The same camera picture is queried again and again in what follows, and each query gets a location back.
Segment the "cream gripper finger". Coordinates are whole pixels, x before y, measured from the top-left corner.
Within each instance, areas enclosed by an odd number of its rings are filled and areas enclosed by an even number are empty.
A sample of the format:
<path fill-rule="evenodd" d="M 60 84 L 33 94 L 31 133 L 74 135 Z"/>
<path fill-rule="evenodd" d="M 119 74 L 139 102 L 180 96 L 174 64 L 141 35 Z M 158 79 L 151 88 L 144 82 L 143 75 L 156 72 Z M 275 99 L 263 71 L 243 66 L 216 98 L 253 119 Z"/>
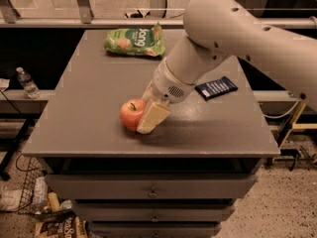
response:
<path fill-rule="evenodd" d="M 157 101 L 147 101 L 144 111 L 137 125 L 137 131 L 141 134 L 149 134 L 164 121 L 170 114 L 169 108 Z"/>
<path fill-rule="evenodd" d="M 142 99 L 146 102 L 150 102 L 154 99 L 153 96 L 153 84 L 150 82 L 149 85 L 147 86 L 145 92 L 142 95 Z"/>

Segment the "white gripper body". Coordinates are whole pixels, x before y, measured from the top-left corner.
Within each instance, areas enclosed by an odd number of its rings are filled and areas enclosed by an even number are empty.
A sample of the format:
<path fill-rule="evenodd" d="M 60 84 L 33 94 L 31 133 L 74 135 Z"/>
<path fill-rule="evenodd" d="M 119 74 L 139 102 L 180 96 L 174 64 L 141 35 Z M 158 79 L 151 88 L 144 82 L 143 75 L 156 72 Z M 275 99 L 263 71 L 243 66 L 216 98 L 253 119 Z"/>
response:
<path fill-rule="evenodd" d="M 153 95 L 170 103 L 183 101 L 194 89 L 193 84 L 183 83 L 172 74 L 163 59 L 155 69 L 153 79 Z"/>

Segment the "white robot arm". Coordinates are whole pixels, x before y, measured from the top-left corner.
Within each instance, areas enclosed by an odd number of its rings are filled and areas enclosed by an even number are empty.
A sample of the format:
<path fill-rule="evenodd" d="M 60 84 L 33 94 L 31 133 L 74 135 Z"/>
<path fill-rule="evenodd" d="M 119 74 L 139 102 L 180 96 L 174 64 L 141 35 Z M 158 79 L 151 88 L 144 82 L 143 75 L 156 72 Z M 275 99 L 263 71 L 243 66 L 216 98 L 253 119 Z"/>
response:
<path fill-rule="evenodd" d="M 235 0 L 190 0 L 185 35 L 160 62 L 142 98 L 137 131 L 148 134 L 183 101 L 198 79 L 236 56 L 317 109 L 317 40 L 267 25 Z"/>

